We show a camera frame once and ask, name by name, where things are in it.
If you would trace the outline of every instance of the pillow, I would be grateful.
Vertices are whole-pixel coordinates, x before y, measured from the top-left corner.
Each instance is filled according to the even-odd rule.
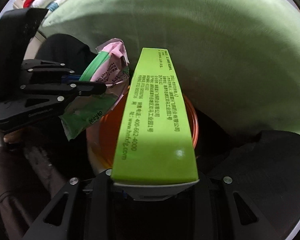
[[[43,22],[94,51],[116,37],[135,67],[168,49],[183,93],[231,136],[300,134],[300,12],[286,0],[68,0]]]

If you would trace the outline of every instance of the finger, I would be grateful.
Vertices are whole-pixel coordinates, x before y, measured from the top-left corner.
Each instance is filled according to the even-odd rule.
[[[6,143],[18,143],[21,141],[21,136],[22,136],[22,130],[17,130],[17,131],[6,134],[3,137],[3,140]]]

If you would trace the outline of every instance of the screw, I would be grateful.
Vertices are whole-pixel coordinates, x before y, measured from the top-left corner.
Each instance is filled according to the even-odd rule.
[[[110,176],[111,173],[112,173],[112,169],[106,170],[106,174],[107,174],[108,176]]]
[[[225,177],[223,178],[223,181],[224,181],[226,184],[231,184],[231,183],[232,183],[232,179],[231,179],[230,177],[228,177],[228,176],[225,176]]]
[[[71,185],[75,185],[79,182],[79,180],[78,180],[78,178],[72,178],[72,179],[70,179],[69,182],[70,182]]]

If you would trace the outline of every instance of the black cloth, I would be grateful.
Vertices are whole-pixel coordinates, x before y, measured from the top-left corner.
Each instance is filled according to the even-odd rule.
[[[262,131],[258,141],[227,155],[207,175],[230,176],[286,239],[300,220],[300,135]]]
[[[49,201],[22,151],[0,147],[0,214],[9,239],[20,239]]]
[[[95,57],[96,54],[90,52],[89,47],[75,37],[55,34],[45,40],[35,58],[64,63],[64,67],[81,75]],[[49,138],[49,148],[58,153],[51,155],[50,160],[61,174],[66,178],[92,178],[93,172],[86,154],[85,131],[68,142],[59,117],[38,122],[34,126]]]

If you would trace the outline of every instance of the pink wipes package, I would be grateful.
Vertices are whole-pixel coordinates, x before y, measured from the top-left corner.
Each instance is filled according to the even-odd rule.
[[[123,41],[111,39],[97,47],[97,51],[79,80],[103,82],[107,89],[102,95],[77,97],[69,104],[60,116],[68,140],[111,111],[128,89],[129,61]]]

